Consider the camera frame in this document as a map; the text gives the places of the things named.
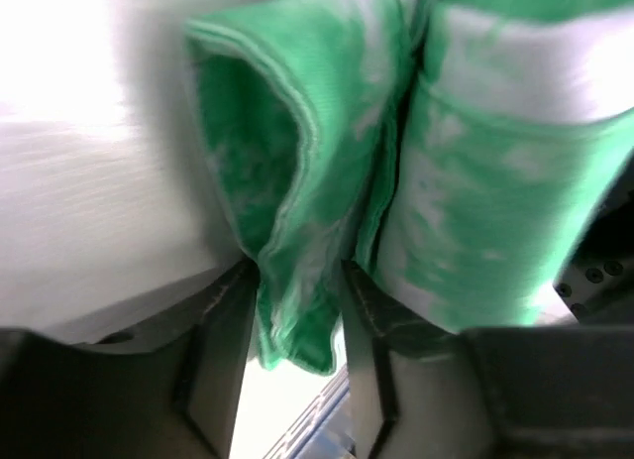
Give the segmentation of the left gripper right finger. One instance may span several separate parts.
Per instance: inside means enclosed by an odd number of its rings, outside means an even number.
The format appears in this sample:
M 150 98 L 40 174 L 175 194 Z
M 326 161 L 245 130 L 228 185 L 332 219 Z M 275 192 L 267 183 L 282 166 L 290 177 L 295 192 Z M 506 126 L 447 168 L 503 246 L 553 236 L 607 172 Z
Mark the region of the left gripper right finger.
M 629 458 L 633 298 L 580 324 L 452 335 L 343 263 L 360 458 Z

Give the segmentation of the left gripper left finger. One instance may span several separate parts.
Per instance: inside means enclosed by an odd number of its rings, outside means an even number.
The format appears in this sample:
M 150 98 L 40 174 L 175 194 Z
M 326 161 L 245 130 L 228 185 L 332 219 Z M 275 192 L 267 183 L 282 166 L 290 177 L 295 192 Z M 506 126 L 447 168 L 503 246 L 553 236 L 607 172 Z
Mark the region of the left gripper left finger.
M 94 344 L 1 332 L 5 458 L 225 458 L 259 285 L 243 260 Z

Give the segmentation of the green white tie-dye trousers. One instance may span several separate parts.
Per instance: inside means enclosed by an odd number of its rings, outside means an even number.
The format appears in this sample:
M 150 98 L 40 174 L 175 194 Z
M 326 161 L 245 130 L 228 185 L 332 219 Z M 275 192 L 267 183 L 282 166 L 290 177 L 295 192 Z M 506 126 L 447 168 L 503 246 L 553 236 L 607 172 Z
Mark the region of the green white tie-dye trousers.
M 184 37 L 268 369 L 334 371 L 346 257 L 449 332 L 535 323 L 633 149 L 633 0 L 264 0 Z

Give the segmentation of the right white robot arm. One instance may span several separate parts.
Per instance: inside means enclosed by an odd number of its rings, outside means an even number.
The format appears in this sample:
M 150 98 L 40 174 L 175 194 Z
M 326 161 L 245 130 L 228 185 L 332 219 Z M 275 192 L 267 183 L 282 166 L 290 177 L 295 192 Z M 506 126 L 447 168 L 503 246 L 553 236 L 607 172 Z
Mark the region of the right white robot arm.
M 633 322 L 633 164 L 609 191 L 555 291 L 547 323 Z

